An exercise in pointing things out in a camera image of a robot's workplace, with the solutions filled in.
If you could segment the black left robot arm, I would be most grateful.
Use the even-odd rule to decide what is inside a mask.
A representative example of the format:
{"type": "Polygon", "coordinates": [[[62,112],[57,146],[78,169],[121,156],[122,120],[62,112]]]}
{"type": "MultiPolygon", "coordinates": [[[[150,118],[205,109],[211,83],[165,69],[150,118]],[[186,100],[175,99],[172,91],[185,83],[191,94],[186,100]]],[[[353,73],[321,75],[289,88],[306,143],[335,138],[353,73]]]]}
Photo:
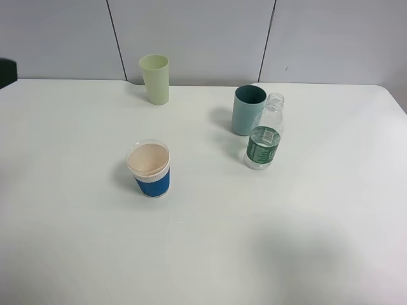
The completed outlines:
{"type": "Polygon", "coordinates": [[[17,63],[8,58],[0,58],[0,89],[16,82],[17,79],[17,63]]]}

